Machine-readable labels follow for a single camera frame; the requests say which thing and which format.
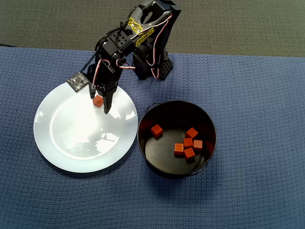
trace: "black pot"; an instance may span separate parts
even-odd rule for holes
[[[209,115],[200,107],[185,101],[157,103],[140,121],[138,144],[149,167],[166,178],[182,178],[202,172],[216,148],[216,129]],[[151,128],[159,124],[163,135],[155,139]],[[203,149],[191,161],[174,156],[174,144],[183,143],[190,128],[198,131],[195,139],[203,140]]]

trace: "orange cube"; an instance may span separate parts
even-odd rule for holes
[[[198,132],[194,128],[191,128],[186,132],[186,136],[190,138],[195,138],[197,135]]]
[[[99,95],[95,96],[95,98],[93,99],[93,105],[95,105],[97,107],[101,107],[103,105],[103,103],[104,103],[104,100]]]
[[[184,157],[186,160],[192,159],[195,157],[195,153],[192,148],[184,150]]]
[[[176,156],[181,156],[183,155],[183,153],[184,153],[183,144],[175,143],[175,151],[173,154]]]
[[[195,151],[202,150],[202,141],[201,140],[194,140],[194,150]]]
[[[193,147],[193,140],[191,138],[184,138],[183,139],[184,148],[191,148]]]
[[[160,137],[162,135],[162,133],[163,133],[163,130],[158,124],[151,128],[151,134],[155,138]]]

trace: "pot handle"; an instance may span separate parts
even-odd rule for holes
[[[145,113],[147,113],[153,105],[157,105],[157,104],[161,104],[161,103],[153,103],[153,104],[151,104],[151,105],[146,109]]]
[[[204,171],[206,169],[206,167],[207,167],[207,164],[205,164],[199,171],[188,175],[188,177],[192,177],[192,176],[197,175],[198,173],[201,173],[202,171]]]

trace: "black robotic arm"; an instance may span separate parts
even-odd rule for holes
[[[67,80],[76,91],[89,84],[91,99],[96,91],[104,99],[104,112],[111,108],[112,97],[123,69],[134,69],[139,79],[149,76],[164,80],[172,68],[165,46],[181,10],[169,0],[147,0],[134,9],[125,23],[98,41],[95,53],[83,69]],[[125,56],[133,52],[132,66]],[[95,63],[84,69],[95,58]]]

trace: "blue mat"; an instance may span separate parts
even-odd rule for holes
[[[139,118],[153,102],[183,99],[215,123],[208,168],[168,180],[136,141],[93,174],[62,171],[40,154],[40,102],[91,54],[0,48],[1,229],[305,228],[305,58],[171,54],[164,82],[124,71],[119,85]]]

